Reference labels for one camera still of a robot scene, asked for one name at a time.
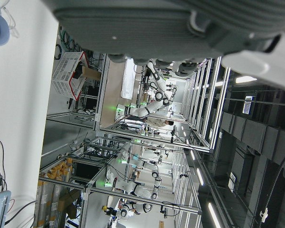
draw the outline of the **wire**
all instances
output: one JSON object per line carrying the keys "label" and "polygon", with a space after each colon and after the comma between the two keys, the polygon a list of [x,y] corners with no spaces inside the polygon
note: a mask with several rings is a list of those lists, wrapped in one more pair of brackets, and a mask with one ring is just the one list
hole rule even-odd
{"label": "wire", "polygon": [[6,0],[6,1],[3,3],[3,5],[1,6],[1,9],[2,9],[3,7],[5,7],[9,2],[10,2],[10,0]]}
{"label": "wire", "polygon": [[175,203],[170,203],[168,201],[163,201],[161,202],[163,205],[172,205],[172,206],[177,206],[179,208],[179,211],[177,212],[176,215],[165,215],[165,216],[170,216],[170,217],[174,217],[174,216],[177,216],[180,212],[181,212],[181,208],[179,207],[178,204],[175,204]]}
{"label": "wire", "polygon": [[37,201],[34,200],[34,201],[31,201],[30,203],[24,205],[10,220],[6,221],[6,222],[4,223],[4,225],[9,224],[24,208],[26,208],[28,205],[30,205],[30,204],[32,204],[32,203],[35,203],[35,202],[37,202]]}
{"label": "wire", "polygon": [[76,139],[78,139],[80,131],[81,131],[81,128],[79,128],[79,132],[78,132]]}
{"label": "wire", "polygon": [[8,213],[9,211],[13,208],[14,204],[15,204],[15,199],[11,199],[9,202],[11,202],[13,200],[13,204],[11,205],[10,209],[8,210]]}
{"label": "wire", "polygon": [[135,73],[137,73],[137,74],[143,74],[144,72],[146,72],[146,71],[147,71],[147,68],[145,68],[145,70],[144,70],[144,71],[142,71],[142,72],[136,72],[136,71],[135,71],[135,66],[136,66],[136,65],[134,65],[133,70],[134,70],[134,72],[135,72]]}
{"label": "wire", "polygon": [[283,160],[282,160],[282,162],[281,162],[281,164],[280,164],[280,167],[279,167],[278,171],[276,172],[276,175],[275,175],[274,181],[273,181],[273,183],[272,183],[272,186],[271,186],[271,188],[270,188],[270,191],[269,191],[269,193],[267,194],[267,201],[266,201],[266,204],[265,204],[265,206],[264,206],[264,210],[266,210],[266,208],[268,207],[268,204],[269,204],[269,202],[270,202],[272,193],[273,193],[273,191],[274,191],[274,188],[275,188],[277,179],[278,179],[278,177],[279,177],[279,175],[280,175],[280,173],[281,173],[281,170],[282,170],[284,164],[285,164],[285,157],[283,158]]}
{"label": "wire", "polygon": [[32,225],[30,225],[30,227],[29,227],[29,228],[32,228],[32,227],[33,227],[33,225],[34,225],[34,223],[35,223],[35,220],[36,220],[36,215],[34,214],[34,220],[33,220],[33,223],[32,223]]}
{"label": "wire", "polygon": [[[3,143],[0,141],[1,147],[2,147],[2,168],[3,168],[3,173],[4,173],[4,180],[6,180],[6,175],[5,175],[5,169],[4,169],[4,146]],[[6,181],[4,181],[4,186],[2,185],[2,189],[6,186]]]}

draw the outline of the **ceiling light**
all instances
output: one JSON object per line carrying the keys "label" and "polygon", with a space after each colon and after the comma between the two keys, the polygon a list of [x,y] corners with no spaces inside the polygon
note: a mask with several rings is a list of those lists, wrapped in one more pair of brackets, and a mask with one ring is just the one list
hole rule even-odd
{"label": "ceiling light", "polygon": [[214,209],[213,209],[211,203],[208,204],[208,208],[209,208],[209,210],[210,210],[210,213],[211,213],[213,222],[214,222],[214,224],[215,224],[215,227],[216,227],[216,228],[221,228],[221,226],[220,226],[220,224],[219,224],[219,220],[218,220],[218,218],[217,218],[217,215],[216,215],[215,212],[214,212]]}
{"label": "ceiling light", "polygon": [[224,84],[224,82],[216,82],[215,84],[214,84],[214,86],[215,87],[218,87],[218,86],[222,86]]}
{"label": "ceiling light", "polygon": [[195,156],[194,156],[193,150],[190,150],[190,153],[191,153],[192,159],[195,160]]}
{"label": "ceiling light", "polygon": [[236,78],[236,83],[244,83],[244,82],[252,82],[252,81],[256,81],[256,78],[251,77],[251,76],[242,76],[242,77]]}
{"label": "ceiling light", "polygon": [[204,185],[204,180],[203,180],[203,177],[201,176],[200,169],[197,168],[197,169],[196,169],[196,172],[198,173],[198,177],[199,177],[200,184],[201,184],[201,185]]}

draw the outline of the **rack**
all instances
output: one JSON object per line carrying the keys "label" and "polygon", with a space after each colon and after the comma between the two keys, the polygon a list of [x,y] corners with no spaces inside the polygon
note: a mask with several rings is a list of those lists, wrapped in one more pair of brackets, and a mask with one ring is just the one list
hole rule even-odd
{"label": "rack", "polygon": [[[211,150],[216,144],[230,74],[230,68],[225,68],[222,81],[218,81],[219,71],[224,70],[220,62],[221,57],[200,63],[198,70],[186,81],[184,98],[187,100],[183,100],[181,107],[194,135]],[[215,95],[219,95],[219,99],[213,111]]]}
{"label": "rack", "polygon": [[[100,126],[100,115],[102,111],[103,101],[104,101],[104,90],[107,82],[107,74],[109,69],[109,58],[107,55],[104,57],[104,61],[101,63],[101,80],[98,91],[98,96],[91,96],[87,94],[78,95],[79,103],[75,104],[73,101],[69,112],[49,114],[47,115],[47,120],[54,121],[63,124],[69,124],[73,126],[79,126],[84,128],[89,128],[92,130],[97,130]],[[97,100],[96,107],[93,110],[85,108],[86,100],[94,99]]]}
{"label": "rack", "polygon": [[[55,218],[55,220],[53,220],[51,224],[56,224],[56,227],[64,227],[63,225],[66,222],[66,214],[65,211],[61,209],[61,199],[68,198],[69,204],[71,202],[80,202],[79,199],[81,199],[81,203],[77,204],[77,215],[79,220],[78,227],[86,227],[86,224],[90,224],[90,220],[94,217],[97,217],[97,219],[94,220],[95,225],[102,227],[103,223],[107,223],[110,217],[106,216],[105,213],[99,214],[100,208],[95,208],[95,205],[106,204],[107,196],[111,196],[113,197],[113,204],[115,205],[120,199],[125,199],[152,204],[156,206],[156,209],[163,206],[167,208],[170,213],[174,211],[173,213],[175,213],[175,215],[177,214],[174,217],[174,221],[177,224],[176,227],[178,228],[189,227],[189,224],[190,227],[192,227],[192,222],[196,223],[195,227],[199,227],[201,209],[191,176],[189,174],[188,178],[180,181],[178,181],[179,178],[176,178],[176,176],[180,173],[187,172],[189,170],[183,149],[181,147],[173,146],[165,148],[166,151],[169,151],[169,159],[171,161],[163,161],[163,165],[166,168],[171,169],[172,174],[161,173],[161,175],[162,178],[165,178],[165,180],[170,180],[171,186],[174,188],[173,191],[172,187],[170,190],[160,189],[160,194],[163,196],[168,195],[174,199],[174,201],[172,201],[174,204],[165,204],[160,200],[144,199],[138,196],[125,194],[123,191],[112,191],[112,187],[105,188],[101,184],[106,172],[103,161],[110,164],[110,167],[112,166],[119,170],[119,172],[126,171],[126,176],[131,176],[131,173],[138,171],[147,172],[146,170],[133,169],[132,166],[130,167],[129,165],[121,164],[119,162],[122,151],[128,151],[132,154],[133,147],[143,148],[146,146],[146,144],[130,142],[118,137],[98,137],[91,141],[84,141],[82,146],[83,148],[81,150],[67,156],[62,156],[55,162],[40,169],[39,182],[42,182],[44,186],[46,183],[47,186],[52,188],[52,191],[53,189],[57,189],[57,186],[60,186],[60,196],[58,198],[56,197],[55,199],[57,201],[56,207],[58,209],[55,212],[55,216],[52,216],[52,219]],[[95,148],[97,147],[100,152],[95,154],[87,153],[86,148],[89,146]],[[147,145],[147,147],[158,149],[158,147],[155,145]],[[152,160],[152,152],[149,152],[149,154],[145,152],[142,159],[145,159],[146,161]],[[180,162],[181,166],[178,167],[173,164],[175,161]],[[52,170],[55,170],[55,167],[57,166],[61,166],[63,168],[67,165],[69,167],[69,173],[63,174],[66,175],[67,178],[63,177],[61,180],[59,178],[52,179],[49,176],[44,176],[44,173],[49,173],[49,170],[52,172]],[[89,175],[89,177],[84,176],[83,172],[81,172],[82,166],[85,168],[85,175]],[[93,173],[91,171],[86,172],[86,170],[92,169],[94,169]],[[47,217],[48,208],[45,205],[53,205],[53,203],[56,203],[56,201],[51,202],[49,198],[45,200],[44,193],[48,194],[49,192],[45,192],[43,191],[43,188],[41,188],[39,199],[43,200],[39,200],[40,203],[36,205],[35,211],[40,211],[40,213],[37,212],[37,214],[41,215],[41,217],[44,216],[44,218],[46,218],[44,219],[44,224],[48,224],[50,217]],[[38,216],[36,221],[40,223],[40,220],[40,216]]]}

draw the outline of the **white wall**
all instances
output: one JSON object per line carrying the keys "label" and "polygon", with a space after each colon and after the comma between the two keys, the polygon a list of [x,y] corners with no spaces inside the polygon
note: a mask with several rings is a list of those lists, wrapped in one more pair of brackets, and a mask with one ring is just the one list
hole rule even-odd
{"label": "white wall", "polygon": [[[6,182],[15,199],[9,219],[36,198],[58,23],[39,0],[11,0],[6,7],[20,34],[0,47],[0,140]],[[5,227],[29,228],[34,206]]]}

